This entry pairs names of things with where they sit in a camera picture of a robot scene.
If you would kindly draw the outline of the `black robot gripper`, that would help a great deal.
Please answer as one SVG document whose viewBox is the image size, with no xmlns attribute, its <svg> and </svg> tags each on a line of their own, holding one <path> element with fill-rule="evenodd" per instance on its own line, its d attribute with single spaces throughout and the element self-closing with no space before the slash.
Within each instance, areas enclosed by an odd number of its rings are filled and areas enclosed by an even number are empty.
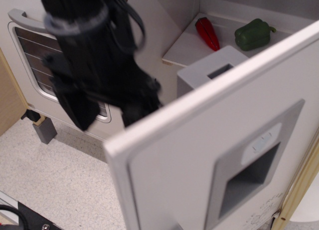
<svg viewBox="0 0 319 230">
<path fill-rule="evenodd" d="M 69 118 L 86 131 L 99 102 L 121 109 L 125 127 L 161 107 L 160 84 L 136 64 L 127 13 L 109 5 L 49 11 L 45 28 L 62 52 L 46 56 L 53 91 Z"/>
</svg>

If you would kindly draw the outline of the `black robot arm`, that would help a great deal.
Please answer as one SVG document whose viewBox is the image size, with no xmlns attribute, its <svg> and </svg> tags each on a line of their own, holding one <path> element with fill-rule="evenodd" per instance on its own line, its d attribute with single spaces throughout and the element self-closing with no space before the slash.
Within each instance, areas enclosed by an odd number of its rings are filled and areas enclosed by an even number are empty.
<svg viewBox="0 0 319 230">
<path fill-rule="evenodd" d="M 99 104 L 120 108 L 129 126 L 161 107 L 160 83 L 135 62 L 131 20 L 145 32 L 140 16 L 125 0 L 41 0 L 45 29 L 56 37 L 61 53 L 43 64 L 53 76 L 60 105 L 81 130 L 100 112 Z"/>
</svg>

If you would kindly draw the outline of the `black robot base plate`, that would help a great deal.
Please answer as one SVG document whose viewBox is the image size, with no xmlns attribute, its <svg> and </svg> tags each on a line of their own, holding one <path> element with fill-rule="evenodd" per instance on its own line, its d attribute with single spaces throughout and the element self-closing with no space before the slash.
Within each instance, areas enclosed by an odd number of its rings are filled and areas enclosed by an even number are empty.
<svg viewBox="0 0 319 230">
<path fill-rule="evenodd" d="M 17 223 L 16 226 L 2 225 L 6 230 L 62 230 L 57 224 L 17 201 L 12 205 L 0 200 L 0 215 L 9 217 L 9 220 Z"/>
</svg>

